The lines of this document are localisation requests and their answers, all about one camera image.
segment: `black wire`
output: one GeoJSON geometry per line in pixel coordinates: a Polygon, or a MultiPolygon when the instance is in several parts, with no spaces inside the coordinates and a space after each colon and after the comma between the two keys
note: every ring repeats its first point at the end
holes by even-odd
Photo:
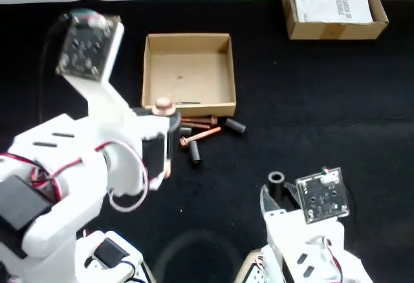
{"type": "Polygon", "coordinates": [[[141,280],[140,278],[130,278],[126,282],[139,282],[139,283],[146,283],[145,281],[141,280]]]}
{"type": "Polygon", "coordinates": [[[358,239],[358,233],[359,233],[358,217],[357,217],[358,216],[358,211],[357,211],[357,208],[356,208],[356,200],[355,200],[354,194],[349,190],[349,188],[345,184],[345,182],[343,182],[343,185],[345,187],[345,190],[346,190],[347,194],[349,195],[349,197],[351,197],[351,202],[353,204],[353,212],[351,213],[353,229],[354,229],[353,240],[351,242],[351,251],[353,252],[355,250],[355,247],[356,247],[356,241],[358,239]]]}
{"type": "Polygon", "coordinates": [[[46,169],[40,163],[38,163],[36,161],[30,160],[30,159],[28,159],[26,157],[22,157],[21,155],[16,155],[16,154],[10,153],[10,152],[6,152],[6,154],[9,155],[9,156],[15,157],[17,159],[23,160],[23,161],[25,161],[27,163],[33,164],[34,166],[40,168],[42,171],[45,171],[46,172],[46,169]]]}
{"type": "Polygon", "coordinates": [[[69,22],[70,15],[64,13],[62,14],[48,29],[45,41],[43,42],[43,48],[40,55],[39,61],[39,78],[38,78],[38,95],[37,95],[37,111],[38,111],[38,124],[43,122],[43,77],[45,74],[45,65],[47,59],[47,51],[49,49],[49,43],[51,38],[61,32],[64,28],[66,28],[66,23],[69,22]]]}

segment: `circuit board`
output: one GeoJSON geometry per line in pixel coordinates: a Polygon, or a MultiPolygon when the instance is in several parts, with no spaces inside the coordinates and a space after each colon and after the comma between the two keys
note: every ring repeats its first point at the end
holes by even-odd
{"type": "Polygon", "coordinates": [[[341,168],[317,173],[296,180],[300,205],[306,223],[349,215],[349,205],[341,168]]]}
{"type": "Polygon", "coordinates": [[[105,28],[90,27],[86,21],[69,27],[56,70],[58,74],[100,79],[119,24],[117,17],[108,21],[111,25],[105,28]]]}

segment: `paper document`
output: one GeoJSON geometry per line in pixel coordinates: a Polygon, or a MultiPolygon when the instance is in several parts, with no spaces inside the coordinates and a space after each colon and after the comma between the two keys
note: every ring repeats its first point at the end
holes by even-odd
{"type": "Polygon", "coordinates": [[[295,0],[299,22],[372,23],[368,0],[295,0]]]}

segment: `red wire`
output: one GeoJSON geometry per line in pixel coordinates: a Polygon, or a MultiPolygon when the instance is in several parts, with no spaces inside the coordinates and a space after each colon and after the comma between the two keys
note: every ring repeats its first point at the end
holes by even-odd
{"type": "Polygon", "coordinates": [[[96,152],[99,152],[103,147],[113,144],[112,142],[104,142],[103,144],[99,145],[98,147],[95,148],[96,152]]]}
{"type": "Polygon", "coordinates": [[[62,200],[62,191],[58,183],[58,180],[56,178],[53,179],[53,183],[54,183],[55,191],[56,191],[56,202],[59,202],[62,200]]]}
{"type": "Polygon", "coordinates": [[[61,166],[60,168],[58,168],[53,174],[51,174],[49,177],[50,178],[55,178],[56,176],[58,176],[60,173],[62,173],[64,170],[66,170],[67,168],[70,168],[78,163],[81,163],[82,159],[81,158],[77,158],[76,160],[69,162],[63,166],[61,166]]]}
{"type": "Polygon", "coordinates": [[[32,161],[30,161],[28,159],[25,160],[25,159],[22,159],[20,157],[16,157],[15,155],[12,155],[10,153],[0,153],[0,156],[1,157],[8,157],[8,158],[11,158],[13,160],[20,161],[20,162],[23,162],[23,163],[27,163],[27,164],[31,164],[31,165],[36,165],[36,163],[34,163],[34,162],[32,162],[32,161]]]}

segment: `cardboard box lid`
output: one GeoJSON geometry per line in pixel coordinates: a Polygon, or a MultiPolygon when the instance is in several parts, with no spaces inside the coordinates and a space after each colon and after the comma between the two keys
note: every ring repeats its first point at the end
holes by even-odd
{"type": "Polygon", "coordinates": [[[370,40],[376,39],[389,23],[381,0],[368,0],[374,20],[368,24],[299,22],[294,0],[282,0],[282,2],[291,39],[370,40]]]}
{"type": "Polygon", "coordinates": [[[235,83],[229,34],[149,34],[144,53],[142,105],[157,97],[174,102],[186,116],[232,116],[235,83]]]}

